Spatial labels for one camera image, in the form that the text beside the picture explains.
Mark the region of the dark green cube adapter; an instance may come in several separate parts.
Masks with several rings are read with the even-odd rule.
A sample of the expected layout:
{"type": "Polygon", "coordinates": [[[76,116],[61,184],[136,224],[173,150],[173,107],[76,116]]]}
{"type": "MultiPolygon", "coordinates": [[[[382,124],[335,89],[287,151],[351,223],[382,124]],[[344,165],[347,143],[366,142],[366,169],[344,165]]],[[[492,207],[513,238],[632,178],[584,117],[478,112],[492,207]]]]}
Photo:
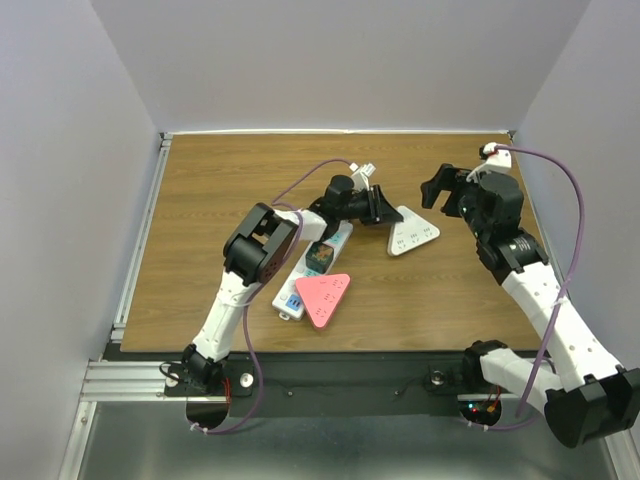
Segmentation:
{"type": "Polygon", "coordinates": [[[334,260],[334,248],[324,242],[312,242],[305,254],[306,267],[325,274],[334,260]]]}

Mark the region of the pink triangular power socket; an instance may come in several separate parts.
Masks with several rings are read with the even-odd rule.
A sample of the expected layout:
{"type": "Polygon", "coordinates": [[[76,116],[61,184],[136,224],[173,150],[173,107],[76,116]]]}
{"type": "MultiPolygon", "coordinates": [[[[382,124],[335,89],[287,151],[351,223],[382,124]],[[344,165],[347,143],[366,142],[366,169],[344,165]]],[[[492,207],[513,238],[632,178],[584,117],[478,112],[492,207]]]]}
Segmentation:
{"type": "Polygon", "coordinates": [[[324,330],[351,283],[346,273],[301,277],[295,287],[316,330],[324,330]]]}

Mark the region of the white colourful power strip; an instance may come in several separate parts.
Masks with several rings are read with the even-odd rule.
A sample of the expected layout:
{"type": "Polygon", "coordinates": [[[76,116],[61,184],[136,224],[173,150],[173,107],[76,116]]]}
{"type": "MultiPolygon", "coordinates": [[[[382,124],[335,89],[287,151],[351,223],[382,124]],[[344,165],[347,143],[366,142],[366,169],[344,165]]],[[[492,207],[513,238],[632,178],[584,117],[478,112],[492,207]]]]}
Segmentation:
{"type": "Polygon", "coordinates": [[[353,225],[348,221],[342,221],[337,232],[323,242],[334,248],[334,260],[330,269],[325,274],[318,274],[306,267],[305,254],[312,242],[306,245],[305,250],[289,273],[278,294],[272,301],[272,306],[278,311],[278,315],[283,320],[301,320],[305,314],[305,308],[295,287],[295,281],[301,277],[312,277],[326,275],[335,265],[346,246],[347,241],[353,233],[353,225]]]}

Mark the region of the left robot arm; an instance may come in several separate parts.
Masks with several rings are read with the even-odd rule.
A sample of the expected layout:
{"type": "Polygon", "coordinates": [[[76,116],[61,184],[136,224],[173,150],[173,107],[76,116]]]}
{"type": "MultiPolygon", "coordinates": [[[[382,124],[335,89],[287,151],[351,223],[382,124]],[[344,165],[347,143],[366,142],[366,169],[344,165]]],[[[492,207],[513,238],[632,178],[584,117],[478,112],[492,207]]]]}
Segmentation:
{"type": "Polygon", "coordinates": [[[223,273],[212,307],[182,353],[186,381],[199,393],[213,393],[223,384],[223,362],[241,316],[298,241],[325,241],[350,220],[365,226],[403,220],[369,177],[367,168],[335,175],[324,194],[304,209],[257,203],[234,230],[223,248],[223,273]]]}

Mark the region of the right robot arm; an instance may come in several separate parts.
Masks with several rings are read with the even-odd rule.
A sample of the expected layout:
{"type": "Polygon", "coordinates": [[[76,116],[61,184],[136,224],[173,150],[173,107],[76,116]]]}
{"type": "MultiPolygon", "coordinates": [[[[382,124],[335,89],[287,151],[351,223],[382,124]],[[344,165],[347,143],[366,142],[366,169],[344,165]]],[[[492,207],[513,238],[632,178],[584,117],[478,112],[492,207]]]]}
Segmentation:
{"type": "Polygon", "coordinates": [[[442,212],[465,221],[479,260],[523,311],[555,366],[544,370],[498,340],[476,341],[464,352],[463,384],[519,395],[569,448],[631,429],[639,415],[639,371],[625,368],[596,339],[562,291],[544,248],[521,227],[518,181],[444,163],[421,186],[423,208],[432,208],[443,191],[449,197],[442,212]]]}

